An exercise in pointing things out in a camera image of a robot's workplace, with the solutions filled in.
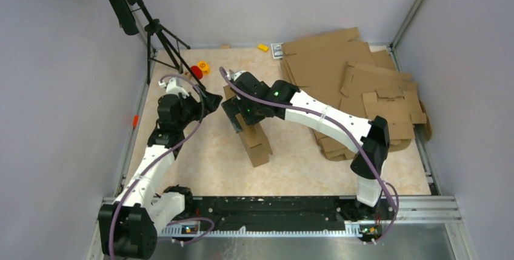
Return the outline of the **cardboard box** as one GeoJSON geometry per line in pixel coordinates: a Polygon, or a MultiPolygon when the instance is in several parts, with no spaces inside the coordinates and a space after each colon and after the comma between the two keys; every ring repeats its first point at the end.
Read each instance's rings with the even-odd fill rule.
{"type": "Polygon", "coordinates": [[[222,103],[222,108],[239,135],[252,167],[257,168],[269,163],[273,151],[264,129],[259,122],[255,125],[247,125],[242,114],[236,112],[236,105],[230,101],[232,98],[237,99],[235,93],[228,85],[225,85],[223,90],[225,101],[222,103]]]}

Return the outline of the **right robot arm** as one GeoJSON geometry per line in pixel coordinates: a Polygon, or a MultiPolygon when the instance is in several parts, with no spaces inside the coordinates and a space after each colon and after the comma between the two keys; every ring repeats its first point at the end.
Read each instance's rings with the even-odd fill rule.
{"type": "Polygon", "coordinates": [[[279,118],[322,133],[355,154],[350,168],[358,179],[357,214],[364,219],[373,218],[380,210],[382,195],[396,207],[381,179],[390,147],[385,118],[366,119],[342,112],[284,80],[277,80],[269,87],[248,71],[227,72],[223,67],[219,71],[235,94],[222,107],[237,132],[242,130],[242,124],[236,115],[241,115],[247,125],[255,125],[265,118],[279,118]]]}

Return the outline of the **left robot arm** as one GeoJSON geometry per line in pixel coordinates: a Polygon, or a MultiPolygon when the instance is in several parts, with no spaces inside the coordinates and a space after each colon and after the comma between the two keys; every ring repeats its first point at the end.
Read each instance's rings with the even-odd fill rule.
{"type": "Polygon", "coordinates": [[[192,216],[194,203],[184,194],[157,196],[156,189],[189,139],[185,128],[217,111],[222,101],[221,95],[205,90],[198,94],[195,99],[183,90],[169,91],[158,99],[158,118],[137,171],[122,193],[98,213],[102,252],[110,259],[149,259],[158,233],[175,216],[183,220],[192,216]]]}

